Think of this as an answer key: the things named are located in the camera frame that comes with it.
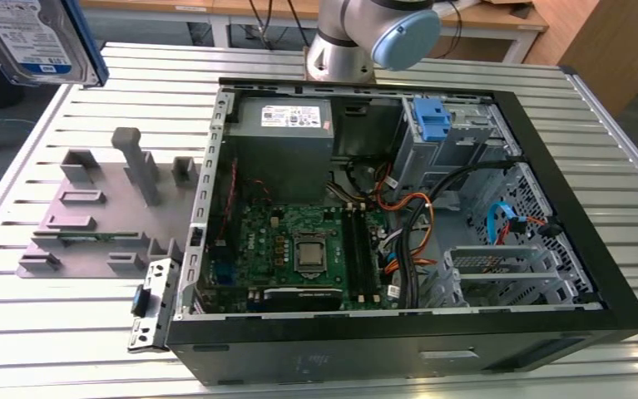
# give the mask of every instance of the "blue cable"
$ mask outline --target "blue cable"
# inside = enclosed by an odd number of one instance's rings
[[[497,226],[494,225],[494,219],[497,218],[498,209],[501,209],[506,213],[507,220],[517,218],[519,222],[526,221],[526,217],[518,216],[510,205],[503,201],[498,201],[491,204],[491,207],[489,207],[489,214],[486,215],[486,235],[490,244],[494,244],[497,242]]]

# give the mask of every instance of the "metal bracket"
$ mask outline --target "metal bracket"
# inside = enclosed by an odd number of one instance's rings
[[[135,319],[127,346],[129,353],[168,351],[166,336],[180,270],[172,259],[158,260],[148,266],[131,308]]]

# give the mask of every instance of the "sticker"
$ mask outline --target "sticker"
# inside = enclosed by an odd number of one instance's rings
[[[385,177],[385,183],[395,189],[398,187],[398,181],[393,179],[390,176]]]
[[[320,112],[316,106],[264,106],[262,127],[318,127]]]
[[[387,296],[390,298],[399,298],[399,287],[397,285],[387,286]]]
[[[519,31],[542,31],[542,27],[533,27],[531,25],[518,25]]]
[[[204,7],[191,7],[191,6],[175,6],[178,11],[196,11],[196,12],[206,12],[207,8]]]
[[[0,0],[0,40],[17,63],[35,73],[69,73],[60,39],[37,19],[39,0]]]

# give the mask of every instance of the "power supply label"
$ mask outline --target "power supply label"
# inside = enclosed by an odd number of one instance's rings
[[[264,106],[262,127],[320,127],[316,106]]]
[[[37,0],[0,0],[0,39],[17,63],[33,73],[69,73],[72,64],[55,30],[44,25]]]

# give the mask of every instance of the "metal rail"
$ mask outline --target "metal rail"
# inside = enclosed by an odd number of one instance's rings
[[[302,79],[303,67],[298,52],[109,43],[103,55],[107,86],[60,88],[0,183],[0,396],[638,397],[638,336],[525,374],[288,386],[203,387],[171,353],[128,355],[136,280],[15,275],[64,153],[89,148],[99,161],[121,161],[111,134],[135,126],[158,163],[202,161],[218,77]],[[425,61],[376,75],[378,83],[517,93],[638,297],[638,155],[583,85],[553,67],[486,62]]]

